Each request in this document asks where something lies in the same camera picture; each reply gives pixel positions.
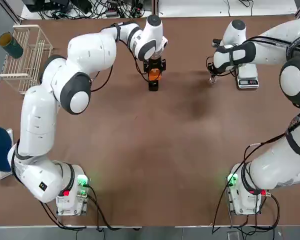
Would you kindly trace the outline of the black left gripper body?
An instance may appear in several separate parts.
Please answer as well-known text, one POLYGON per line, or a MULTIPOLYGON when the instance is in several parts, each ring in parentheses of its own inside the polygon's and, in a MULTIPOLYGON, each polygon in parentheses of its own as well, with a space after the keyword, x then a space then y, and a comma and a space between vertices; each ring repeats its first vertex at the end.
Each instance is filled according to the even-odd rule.
POLYGON ((162 69, 162 58, 150 58, 149 59, 149 67, 150 69, 162 69))

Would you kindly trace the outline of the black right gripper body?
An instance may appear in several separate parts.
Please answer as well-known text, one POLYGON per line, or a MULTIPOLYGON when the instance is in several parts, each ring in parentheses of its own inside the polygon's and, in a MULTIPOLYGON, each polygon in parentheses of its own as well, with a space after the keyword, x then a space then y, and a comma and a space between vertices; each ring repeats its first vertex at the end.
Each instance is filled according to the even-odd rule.
POLYGON ((215 66, 213 63, 213 56, 208 56, 206 58, 206 68, 209 72, 214 72, 215 71, 215 66))

